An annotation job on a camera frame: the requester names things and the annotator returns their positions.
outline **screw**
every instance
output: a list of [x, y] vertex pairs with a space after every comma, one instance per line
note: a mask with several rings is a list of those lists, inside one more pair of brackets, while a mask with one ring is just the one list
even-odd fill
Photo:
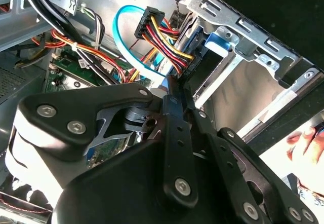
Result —
[[232, 138], [234, 138], [234, 136], [235, 136], [234, 133], [232, 131], [229, 131], [229, 130], [227, 131], [227, 134]]
[[309, 214], [307, 210], [302, 209], [304, 217], [306, 217], [309, 221], [314, 222], [314, 218]]
[[298, 220], [298, 221], [302, 220], [302, 218], [300, 217], [300, 214], [293, 207], [289, 207], [289, 212], [296, 220]]
[[191, 188], [189, 183], [182, 179], [182, 178], [178, 178], [175, 182], [175, 186], [177, 191], [182, 194], [183, 196], [189, 196], [191, 193]]
[[253, 220], [257, 220], [257, 219], [259, 219], [259, 214], [258, 214], [257, 210], [254, 208], [253, 205], [251, 205], [251, 204], [248, 203], [248, 202], [245, 202], [245, 203], [243, 204], [243, 208], [244, 208], [245, 213], [246, 213], [249, 217], [251, 217]]
[[146, 91], [144, 91], [144, 90], [140, 90], [140, 93], [143, 95], [143, 96], [147, 96], [148, 95], [148, 93], [146, 92]]
[[52, 106], [42, 105], [37, 108], [37, 113], [44, 118], [51, 118], [55, 116], [56, 110]]
[[309, 72], [307, 72], [307, 73], [304, 75], [304, 77], [305, 77], [306, 79], [312, 78], [313, 76], [314, 76], [314, 72], [313, 72], [313, 71], [309, 71]]
[[67, 124], [67, 129], [73, 134], [84, 134], [87, 128], [79, 121], [71, 121]]
[[200, 111], [200, 112], [199, 112], [199, 115], [200, 115], [201, 117], [203, 117], [204, 119], [207, 117], [207, 115], [206, 115], [203, 111]]
[[177, 100], [173, 97], [170, 98], [170, 101], [173, 102], [174, 104], [178, 104]]

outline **white zip tie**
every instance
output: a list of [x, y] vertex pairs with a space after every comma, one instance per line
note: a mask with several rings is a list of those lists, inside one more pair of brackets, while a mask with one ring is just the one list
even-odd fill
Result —
[[71, 44], [71, 47], [72, 47], [72, 51], [77, 51], [77, 42]]
[[87, 7], [86, 3], [81, 4], [81, 13], [85, 13], [85, 8]]

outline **black plastic mount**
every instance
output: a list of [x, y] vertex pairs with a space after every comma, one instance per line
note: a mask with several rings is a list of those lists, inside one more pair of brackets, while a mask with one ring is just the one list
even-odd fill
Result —
[[151, 21], [151, 16], [155, 18], [157, 24], [160, 26], [165, 17], [165, 13], [156, 8], [147, 7], [134, 33], [137, 39], [144, 39], [142, 34], [146, 31], [146, 25]]
[[[97, 114], [100, 111], [110, 108], [116, 114], [130, 106], [147, 108], [152, 101], [153, 95], [138, 84], [32, 95], [19, 103], [14, 127], [24, 140], [52, 156], [63, 161], [77, 161], [86, 154], [98, 134]], [[40, 115], [37, 109], [44, 105], [49, 106], [46, 110], [54, 108], [55, 115]], [[71, 132], [70, 122], [80, 122], [85, 131], [81, 134]]]

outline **red wire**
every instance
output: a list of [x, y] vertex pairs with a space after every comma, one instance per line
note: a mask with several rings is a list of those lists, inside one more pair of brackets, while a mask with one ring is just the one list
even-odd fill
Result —
[[176, 31], [176, 30], [166, 29], [166, 28], [164, 28], [164, 27], [159, 27], [158, 29], [161, 30], [161, 31], [165, 31], [165, 32], [169, 32], [169, 33], [175, 34], [175, 35], [179, 35], [179, 34], [180, 34], [180, 33], [179, 33], [178, 31]]
[[11, 205], [9, 203], [7, 203], [6, 201], [4, 201], [3, 199], [0, 199], [0, 201], [2, 203], [4, 203], [5, 205], [15, 209], [15, 210], [21, 210], [21, 211], [26, 211], [26, 212], [29, 212], [29, 213], [35, 213], [35, 214], [42, 214], [42, 213], [48, 213], [49, 211], [48, 210], [42, 210], [42, 211], [35, 211], [35, 210], [27, 210], [27, 209], [22, 209], [22, 208], [18, 208], [14, 205]]
[[165, 24], [167, 25], [167, 27], [172, 30], [172, 27], [170, 25], [170, 23], [168, 22], [168, 20], [166, 18], [163, 19], [163, 21], [165, 22]]
[[187, 65], [185, 64], [184, 61], [181, 61], [179, 58], [175, 57], [168, 49], [167, 47], [161, 43], [161, 41], [157, 38], [156, 34], [154, 34], [154, 32], [152, 31], [151, 27], [149, 27], [148, 25], [146, 26], [146, 29], [148, 30], [148, 33], [153, 37], [154, 41], [156, 43], [158, 43], [160, 46], [162, 46], [164, 48], [164, 52], [166, 54], [168, 54], [170, 57], [172, 57], [173, 60], [177, 61], [178, 63], [180, 63], [183, 67], [187, 67]]
[[[36, 43], [37, 45], [40, 45], [41, 43], [35, 39], [32, 38], [31, 39], [34, 43]], [[64, 42], [56, 42], [56, 43], [45, 43], [45, 47], [46, 48], [60, 48], [60, 47], [64, 47], [66, 44]]]

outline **black wire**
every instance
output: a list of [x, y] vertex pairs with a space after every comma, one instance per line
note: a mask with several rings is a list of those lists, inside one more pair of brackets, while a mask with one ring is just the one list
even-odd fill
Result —
[[[40, 0], [29, 0], [29, 2], [32, 4], [32, 6], [36, 9], [36, 11], [42, 15], [43, 18], [46, 19], [46, 21], [48, 21], [58, 32], [60, 32], [61, 34], [63, 34], [64, 36], [66, 36], [67, 38], [71, 39], [72, 41], [76, 41], [77, 43], [80, 44], [84, 44], [83, 39], [81, 38], [81, 41], [78, 41], [75, 39], [75, 37], [70, 34], [70, 30], [66, 30], [67, 26], [62, 25], [62, 23], [60, 23], [56, 17], [45, 8], [44, 4], [42, 4], [40, 2]], [[90, 64], [96, 61], [95, 56], [93, 55], [86, 55], [84, 53], [84, 51], [79, 50], [78, 51], [79, 56], [85, 60], [88, 61]], [[101, 66], [101, 65], [96, 65], [97, 67], [101, 67], [100, 70], [105, 71], [105, 69]]]
[[181, 64], [179, 64], [177, 61], [175, 61], [169, 54], [167, 54], [164, 50], [164, 48], [162, 48], [159, 44], [157, 44], [153, 38], [151, 37], [151, 35], [145, 31], [144, 34], [146, 35], [146, 37], [157, 47], [157, 49], [166, 57], [168, 58], [170, 61], [172, 61], [174, 64], [176, 64], [178, 67], [180, 67], [180, 69], [183, 67]]
[[31, 49], [31, 48], [38, 48], [38, 45], [36, 43], [15, 45], [15, 46], [5, 49], [2, 52], [12, 52], [12, 51], [25, 50], [25, 49]]
[[27, 68], [29, 66], [32, 66], [36, 64], [37, 62], [41, 61], [42, 58], [44, 58], [46, 55], [50, 53], [51, 49], [45, 48], [43, 49], [36, 57], [33, 57], [32, 59], [25, 59], [25, 60], [20, 60], [16, 63], [23, 63], [23, 65], [18, 65], [15, 66], [16, 68]]
[[49, 0], [40, 0], [44, 7], [58, 20], [62, 27], [71, 35], [73, 40], [79, 44], [85, 45], [82, 37], [74, 28], [74, 26], [66, 19], [66, 17], [61, 14], [50, 2]]
[[189, 62], [189, 59], [182, 56], [181, 54], [177, 54], [175, 53], [174, 51], [172, 51], [165, 43], [164, 41], [158, 36], [158, 34], [156, 33], [156, 29], [155, 27], [153, 26], [152, 22], [149, 22], [148, 23], [149, 27], [151, 28], [152, 32], [154, 32], [154, 34], [156, 35], [157, 39], [159, 40], [159, 42], [161, 42], [162, 44], [164, 44], [164, 46], [167, 48], [167, 50], [172, 53], [175, 57], [179, 58], [180, 60], [188, 63]]

